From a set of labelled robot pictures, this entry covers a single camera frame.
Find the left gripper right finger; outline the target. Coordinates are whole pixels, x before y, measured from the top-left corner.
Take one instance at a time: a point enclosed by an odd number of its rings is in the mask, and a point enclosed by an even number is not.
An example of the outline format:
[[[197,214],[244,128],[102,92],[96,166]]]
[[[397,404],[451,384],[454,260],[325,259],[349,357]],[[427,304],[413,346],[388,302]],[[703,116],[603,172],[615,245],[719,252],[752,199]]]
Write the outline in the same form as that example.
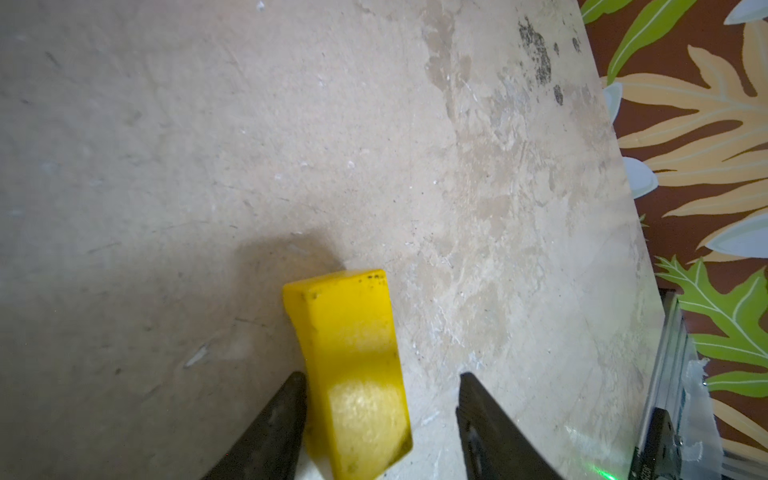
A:
[[[469,479],[560,477],[470,372],[460,375],[456,417]]]

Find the yellow arch block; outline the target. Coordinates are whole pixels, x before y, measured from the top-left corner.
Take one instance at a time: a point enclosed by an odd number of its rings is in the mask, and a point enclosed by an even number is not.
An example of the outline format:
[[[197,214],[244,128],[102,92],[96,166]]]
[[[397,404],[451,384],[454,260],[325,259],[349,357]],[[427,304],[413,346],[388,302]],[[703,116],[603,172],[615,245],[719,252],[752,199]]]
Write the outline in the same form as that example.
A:
[[[288,283],[282,298],[305,360],[309,455],[334,479],[378,478],[413,447],[385,271]]]

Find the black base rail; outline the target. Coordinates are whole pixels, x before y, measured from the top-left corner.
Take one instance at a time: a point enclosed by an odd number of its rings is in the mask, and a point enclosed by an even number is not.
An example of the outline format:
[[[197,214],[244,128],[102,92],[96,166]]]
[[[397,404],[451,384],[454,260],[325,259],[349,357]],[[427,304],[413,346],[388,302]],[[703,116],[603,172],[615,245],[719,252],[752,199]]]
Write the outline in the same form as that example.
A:
[[[635,451],[629,472],[630,480],[681,478],[682,458],[669,413],[654,407],[645,443]]]

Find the aluminium frame structure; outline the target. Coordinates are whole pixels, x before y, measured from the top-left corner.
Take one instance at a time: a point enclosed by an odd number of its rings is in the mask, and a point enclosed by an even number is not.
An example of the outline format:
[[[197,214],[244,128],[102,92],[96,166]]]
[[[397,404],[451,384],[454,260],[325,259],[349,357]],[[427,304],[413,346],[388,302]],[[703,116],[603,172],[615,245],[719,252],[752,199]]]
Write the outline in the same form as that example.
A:
[[[711,398],[706,358],[696,352],[675,291],[659,291],[664,309],[662,334],[643,416],[638,446],[645,443],[654,407],[669,413],[680,446],[680,479],[765,479],[767,453],[723,439],[718,420],[765,444],[767,432],[724,403]]]

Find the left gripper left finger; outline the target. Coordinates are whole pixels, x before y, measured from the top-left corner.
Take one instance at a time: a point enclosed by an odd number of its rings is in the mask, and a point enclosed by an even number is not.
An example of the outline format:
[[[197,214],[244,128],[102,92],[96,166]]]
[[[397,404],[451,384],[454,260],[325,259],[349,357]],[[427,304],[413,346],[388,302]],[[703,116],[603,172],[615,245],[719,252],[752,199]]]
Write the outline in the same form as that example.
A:
[[[307,378],[291,373],[206,479],[293,480],[307,418]]]

